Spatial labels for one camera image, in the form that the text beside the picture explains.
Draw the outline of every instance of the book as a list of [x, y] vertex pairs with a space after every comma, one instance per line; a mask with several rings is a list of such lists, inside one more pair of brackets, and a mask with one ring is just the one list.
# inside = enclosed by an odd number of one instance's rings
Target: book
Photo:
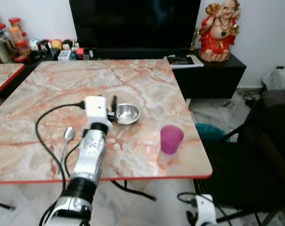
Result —
[[204, 64], [195, 55], [176, 56], [169, 55], [165, 57], [172, 69], [183, 69], [193, 67], [203, 67]]

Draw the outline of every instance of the plastic cup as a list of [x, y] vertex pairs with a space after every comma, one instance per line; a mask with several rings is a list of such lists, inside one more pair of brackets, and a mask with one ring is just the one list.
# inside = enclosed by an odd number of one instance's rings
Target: plastic cup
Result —
[[176, 126], [165, 126], [160, 131], [161, 150], [166, 154], [174, 154], [184, 138], [183, 131]]

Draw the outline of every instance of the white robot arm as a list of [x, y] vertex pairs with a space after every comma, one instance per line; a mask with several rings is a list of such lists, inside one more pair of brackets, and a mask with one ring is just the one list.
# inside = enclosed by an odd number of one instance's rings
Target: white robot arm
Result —
[[57, 200], [46, 226], [89, 225], [93, 196], [102, 171], [106, 135], [112, 131], [106, 105], [105, 97], [90, 96], [85, 99], [90, 128], [80, 142], [71, 180]]

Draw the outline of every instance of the table edge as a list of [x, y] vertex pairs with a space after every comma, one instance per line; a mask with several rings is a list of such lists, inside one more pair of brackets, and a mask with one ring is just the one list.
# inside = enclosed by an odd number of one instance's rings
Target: table edge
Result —
[[23, 65], [21, 68], [18, 69], [5, 83], [0, 86], [0, 92], [18, 75], [21, 71], [25, 68], [25, 65]]
[[[200, 176], [182, 176], [182, 177], [137, 177], [137, 178], [101, 178], [100, 181], [115, 181], [115, 180], [157, 180], [157, 179], [207, 179], [212, 175], [200, 175]], [[13, 180], [13, 181], [0, 181], [1, 184], [41, 184], [41, 183], [61, 183], [62, 180]]]

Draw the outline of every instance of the marble tabletop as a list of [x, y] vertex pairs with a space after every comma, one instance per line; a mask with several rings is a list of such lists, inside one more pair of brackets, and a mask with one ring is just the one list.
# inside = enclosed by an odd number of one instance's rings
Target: marble tabletop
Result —
[[[0, 183], [60, 181], [57, 166], [35, 134], [35, 122], [52, 107], [77, 103], [90, 95], [113, 95], [118, 103], [141, 110], [132, 125], [113, 124], [107, 136], [101, 180], [207, 178], [212, 167], [174, 74], [166, 60], [42, 62], [0, 106]], [[43, 140], [60, 159], [68, 126], [76, 130], [69, 150], [81, 137], [85, 112], [66, 107], [39, 126]], [[160, 150], [160, 130], [175, 125], [184, 132], [177, 153]], [[67, 161], [70, 172], [79, 151]]]
[[0, 91], [5, 88], [23, 69], [23, 64], [0, 64]]

